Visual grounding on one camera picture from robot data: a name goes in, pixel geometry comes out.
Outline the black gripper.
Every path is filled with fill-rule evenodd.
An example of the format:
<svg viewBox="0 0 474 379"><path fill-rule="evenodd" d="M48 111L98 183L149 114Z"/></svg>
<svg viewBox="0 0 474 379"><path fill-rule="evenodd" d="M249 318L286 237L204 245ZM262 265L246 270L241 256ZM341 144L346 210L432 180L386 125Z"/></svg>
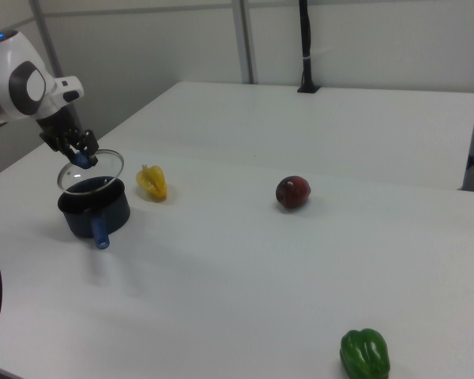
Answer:
<svg viewBox="0 0 474 379"><path fill-rule="evenodd" d="M77 154L77 164L97 164L96 153L99 144L92 130L81 135L75 118L68 107L62 107L51 116L37 121L41 128L40 137L55 152L65 156Z"/></svg>

